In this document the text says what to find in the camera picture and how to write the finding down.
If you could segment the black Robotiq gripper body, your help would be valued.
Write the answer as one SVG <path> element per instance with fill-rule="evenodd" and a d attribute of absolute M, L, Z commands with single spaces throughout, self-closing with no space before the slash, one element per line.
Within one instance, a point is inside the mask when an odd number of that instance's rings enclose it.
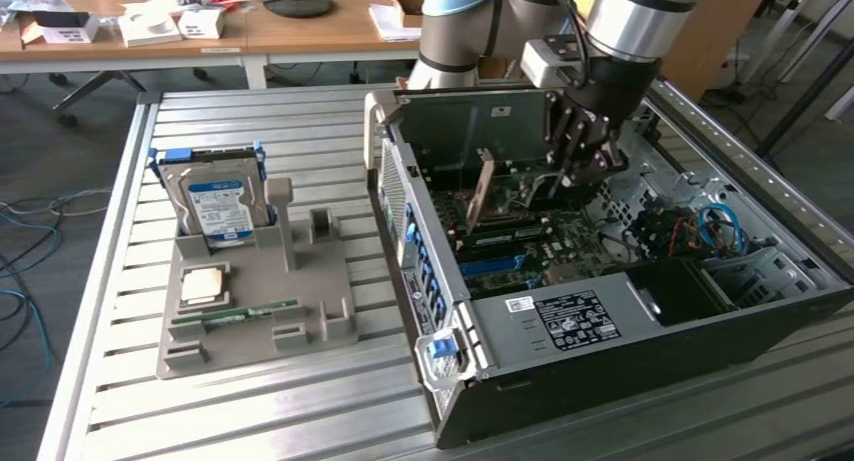
<path fill-rule="evenodd" d="M 564 69 L 569 98 L 610 125 L 620 125 L 636 111 L 657 78 L 662 60 L 633 62 L 617 57 L 594 57 L 589 69 Z"/>

